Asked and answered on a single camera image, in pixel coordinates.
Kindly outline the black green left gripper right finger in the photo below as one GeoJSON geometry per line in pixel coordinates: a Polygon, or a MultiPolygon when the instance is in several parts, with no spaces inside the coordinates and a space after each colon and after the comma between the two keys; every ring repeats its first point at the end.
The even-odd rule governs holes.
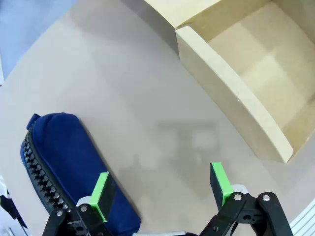
{"type": "Polygon", "coordinates": [[[201,236],[231,236],[240,224],[248,224],[257,236],[293,235],[276,194],[258,197],[233,190],[220,162],[210,164],[210,186],[218,207],[201,236]]]}

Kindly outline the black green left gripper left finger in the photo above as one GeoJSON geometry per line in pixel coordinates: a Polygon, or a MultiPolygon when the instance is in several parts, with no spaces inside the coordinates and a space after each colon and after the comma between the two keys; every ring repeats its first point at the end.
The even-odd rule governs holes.
{"type": "Polygon", "coordinates": [[[100,174],[86,203],[73,210],[55,209],[49,216],[44,236],[113,236],[109,216],[116,196],[116,184],[109,172],[100,174]]]}

